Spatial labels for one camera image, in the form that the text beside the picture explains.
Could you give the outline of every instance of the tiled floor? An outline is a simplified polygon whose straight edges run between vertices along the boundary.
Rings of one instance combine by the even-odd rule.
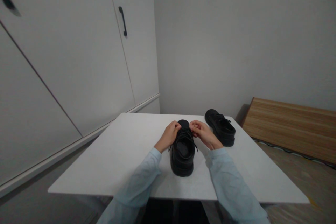
[[[71,195],[48,188],[88,147],[83,146],[0,199],[1,224],[88,224],[96,213]]]
[[[312,202],[268,207],[271,223],[335,224],[336,170],[261,143],[258,145]]]

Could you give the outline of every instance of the white table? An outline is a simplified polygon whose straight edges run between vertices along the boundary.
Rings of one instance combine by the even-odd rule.
[[[309,203],[308,198],[231,118],[236,129],[234,146],[226,147],[245,182],[261,203]],[[56,180],[48,192],[113,196],[128,180],[173,120],[199,120],[202,115],[122,113]],[[155,198],[217,200],[205,164],[207,147],[194,139],[194,171],[178,177],[170,167],[168,151],[160,162],[162,174],[154,181]]]

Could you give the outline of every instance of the shoe sole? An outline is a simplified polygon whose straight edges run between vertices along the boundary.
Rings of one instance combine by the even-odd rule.
[[[170,154],[170,166],[173,173],[180,177],[188,177],[192,174],[194,170],[194,164],[192,164],[191,167],[187,169],[178,168],[175,165],[173,165],[172,153]]]
[[[209,117],[207,116],[207,115],[205,115],[205,121],[206,121],[206,123],[213,129],[213,133],[214,133],[214,135],[217,137],[217,139],[223,144],[223,146],[225,146],[225,147],[231,147],[231,146],[233,146],[234,145],[234,142],[235,142],[235,139],[233,139],[233,140],[228,140],[228,139],[223,139],[223,138],[221,138],[219,135],[218,135],[218,133],[217,133],[217,131],[215,130],[215,127],[214,127],[214,125],[212,124],[212,122],[210,121],[210,119],[209,119]]]

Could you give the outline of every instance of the baseboard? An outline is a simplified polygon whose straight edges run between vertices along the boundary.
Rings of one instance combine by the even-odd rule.
[[[155,99],[157,99],[160,94],[154,95],[153,97],[149,98],[148,100],[144,101],[143,103],[139,104],[138,106],[132,108],[131,110],[127,111],[127,113],[135,113],[142,107],[146,106],[147,104],[151,103]],[[74,152],[78,148],[82,147],[86,143],[90,142],[95,137],[99,136],[113,121],[105,124],[104,126],[100,127],[99,129],[95,130],[91,134],[77,140],[76,142],[70,144],[69,146],[65,147],[64,149],[60,150],[59,152],[55,153],[54,155],[48,157],[47,159],[43,160],[42,162],[34,165],[30,169],[26,170],[25,172],[19,174],[18,176],[12,178],[11,180],[7,181],[5,184],[0,186],[0,198],[9,193],[10,191],[14,190],[18,186],[22,185],[23,183],[27,182],[31,178],[35,177],[40,172],[44,171],[45,169],[49,168],[53,164],[57,163],[70,153]]]

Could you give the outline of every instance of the hand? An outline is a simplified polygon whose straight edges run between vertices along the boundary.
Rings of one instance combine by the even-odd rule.
[[[181,125],[177,121],[172,121],[164,130],[162,137],[154,146],[159,152],[163,152],[170,145],[173,144],[176,138],[177,132],[181,129]]]
[[[200,138],[210,150],[223,148],[222,143],[204,122],[194,120],[189,124],[189,127],[194,137]]]

